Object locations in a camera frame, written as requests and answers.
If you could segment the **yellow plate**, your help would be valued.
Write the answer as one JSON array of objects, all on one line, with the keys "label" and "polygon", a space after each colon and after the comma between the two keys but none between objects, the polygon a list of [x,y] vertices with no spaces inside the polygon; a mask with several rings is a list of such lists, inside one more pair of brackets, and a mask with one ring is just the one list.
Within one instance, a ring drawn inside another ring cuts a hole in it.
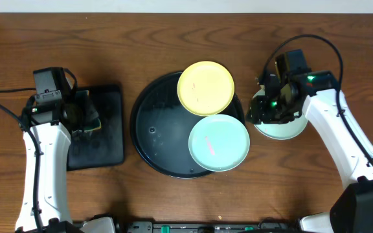
[{"label": "yellow plate", "polygon": [[188,66],[177,82],[177,96],[190,113],[206,117],[221,113],[231,103],[235,86],[231,73],[214,61]]}]

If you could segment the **mint green plate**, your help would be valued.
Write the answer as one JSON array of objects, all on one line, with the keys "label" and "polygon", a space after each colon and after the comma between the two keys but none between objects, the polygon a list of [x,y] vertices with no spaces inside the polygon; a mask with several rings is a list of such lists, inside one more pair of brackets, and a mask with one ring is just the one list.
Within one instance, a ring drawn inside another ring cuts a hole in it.
[{"label": "mint green plate", "polygon": [[250,148],[246,127],[229,115],[202,118],[191,130],[188,149],[193,160],[212,172],[225,172],[240,165]]},{"label": "mint green plate", "polygon": [[304,115],[301,117],[297,112],[293,114],[295,119],[285,124],[265,124],[263,122],[254,124],[254,127],[263,135],[276,140],[288,140],[301,134],[306,126],[308,120]]}]

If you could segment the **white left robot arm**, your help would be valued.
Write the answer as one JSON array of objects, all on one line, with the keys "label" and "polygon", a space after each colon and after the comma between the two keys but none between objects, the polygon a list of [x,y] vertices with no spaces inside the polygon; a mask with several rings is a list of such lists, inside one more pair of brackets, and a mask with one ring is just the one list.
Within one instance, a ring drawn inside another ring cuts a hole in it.
[{"label": "white left robot arm", "polygon": [[21,119],[30,127],[23,134],[26,147],[25,188],[15,232],[116,232],[112,217],[100,216],[82,225],[73,223],[67,204],[67,154],[71,134],[60,122],[33,122],[45,107],[57,109],[59,102],[40,104],[31,96]]}]

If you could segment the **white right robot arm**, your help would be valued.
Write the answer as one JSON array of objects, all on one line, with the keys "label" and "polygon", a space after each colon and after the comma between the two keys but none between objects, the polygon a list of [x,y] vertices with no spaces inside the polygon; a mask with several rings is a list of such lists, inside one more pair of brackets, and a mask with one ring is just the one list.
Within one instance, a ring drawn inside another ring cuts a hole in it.
[{"label": "white right robot arm", "polygon": [[304,232],[373,232],[373,145],[349,110],[330,71],[267,74],[247,114],[254,125],[278,126],[304,117],[318,132],[344,191],[329,212],[302,217]]}]

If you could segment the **green scouring sponge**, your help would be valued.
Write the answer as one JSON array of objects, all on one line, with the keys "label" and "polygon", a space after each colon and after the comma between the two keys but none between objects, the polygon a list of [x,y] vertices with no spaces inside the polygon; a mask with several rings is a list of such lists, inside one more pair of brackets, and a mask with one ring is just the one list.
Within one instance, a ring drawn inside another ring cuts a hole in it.
[{"label": "green scouring sponge", "polygon": [[102,123],[94,102],[90,99],[89,90],[77,91],[74,97],[74,101],[82,114],[78,130],[81,132],[90,132],[100,129]]}]

